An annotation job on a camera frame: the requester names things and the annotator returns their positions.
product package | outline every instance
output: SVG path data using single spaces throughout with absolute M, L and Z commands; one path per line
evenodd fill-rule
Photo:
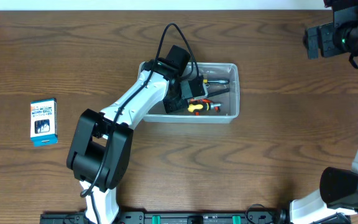
M 54 98 L 31 103 L 30 138 L 35 147 L 57 143 L 56 112 L 57 104 Z

black cable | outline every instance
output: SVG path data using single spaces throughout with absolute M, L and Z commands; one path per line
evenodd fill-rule
M 99 214 L 98 214 L 98 211 L 96 210 L 96 203 L 94 202 L 93 193 L 91 194 L 91 201 L 92 201 L 93 212 L 94 212 L 94 215 L 96 216 L 96 224 L 100 224 Z
M 190 56 L 191 56 L 191 59 L 192 59 L 192 63 L 191 63 L 191 72 L 189 74 L 186 75 L 187 76 L 190 76 L 191 73 L 193 73 L 193 62 L 194 64 L 196 65 L 196 70 L 197 70 L 197 77 L 199 77 L 199 71 L 198 71 L 198 65 L 197 65 L 197 61 L 193 55 L 193 52 L 191 51 L 191 48 L 189 46 L 189 43 L 187 42 L 186 40 L 186 37 L 183 35 L 183 33 L 181 32 L 180 28 L 178 27 L 178 25 L 176 25 L 174 22 L 171 22 L 169 23 L 166 28 L 164 29 L 164 32 L 162 33 L 162 36 L 161 36 L 161 40 L 160 40 L 160 44 L 158 45 L 158 50 L 157 50 L 157 54 L 155 55 L 155 60 L 154 60 L 154 63 L 152 65 L 152 69 L 150 70 L 150 74 L 149 76 L 147 77 L 146 81 L 143 82 L 143 84 L 130 96 L 128 97 L 128 99 L 120 106 L 118 107 L 117 109 L 117 113 L 114 117 L 114 120 L 112 122 L 112 128 L 110 130 L 110 133 L 109 133 L 109 136 L 112 135 L 112 132 L 114 131 L 114 127 L 117 123 L 117 120 L 118 120 L 118 117 L 119 115 L 121 115 L 122 113 L 122 110 L 125 108 L 125 106 L 131 101 L 131 99 L 133 99 L 141 90 L 143 90 L 143 88 L 145 88 L 145 86 L 147 86 L 147 84 L 149 83 L 150 79 L 152 78 L 152 75 L 153 75 L 153 72 L 154 72 L 154 68 L 157 64 L 157 61 L 158 61 L 158 58 L 160 56 L 160 51 L 161 51 L 161 47 L 162 47 L 162 43 L 164 41 L 164 37 L 165 37 L 165 34 L 167 33 L 167 30 L 170 26 L 174 26 L 177 31 L 179 32 L 179 34 L 181 35 L 183 41 L 185 41 L 185 44 L 189 50 L 189 53 L 190 53 Z M 103 167 L 107 161 L 107 154 L 109 152 L 109 146 L 110 146 L 110 138 L 107 139 L 107 143 L 106 143 L 106 150 L 104 151 L 104 155 L 103 155 L 103 158 L 102 158 L 102 162 L 100 163 L 100 166 L 99 166 L 99 169 L 98 169 L 98 172 L 96 173 L 96 177 L 94 178 L 94 181 L 92 182 L 92 184 L 90 185 L 90 187 L 86 190 L 83 190 L 81 193 L 80 193 L 80 197 L 82 198 L 85 198 L 86 196 L 89 196 L 92 192 L 92 189 L 93 187 L 96 185 L 96 182 L 98 181 L 98 178 L 100 176 L 100 174 L 102 173 L 102 170 L 103 170 Z
M 189 74 L 185 75 L 184 77 L 180 77 L 181 81 L 186 80 L 193 73 L 193 62 L 194 62 L 193 59 L 191 59 L 191 71 L 189 72 Z
M 260 207 L 262 207 L 262 208 L 265 208 L 265 207 L 264 207 L 263 205 L 261 205 L 261 204 L 253 204 L 253 205 L 251 205 L 251 206 L 246 210 L 246 219 L 247 219 L 248 222 L 250 222 L 251 224 L 255 224 L 255 223 L 249 219 L 249 217 L 248 217 L 248 211 L 249 211 L 252 207 L 255 207 L 255 206 L 260 206 Z M 271 215 L 271 216 L 274 218 L 274 214 L 272 214 L 271 212 L 268 212 L 268 211 L 267 211 L 267 213 L 269 213 L 269 215 Z

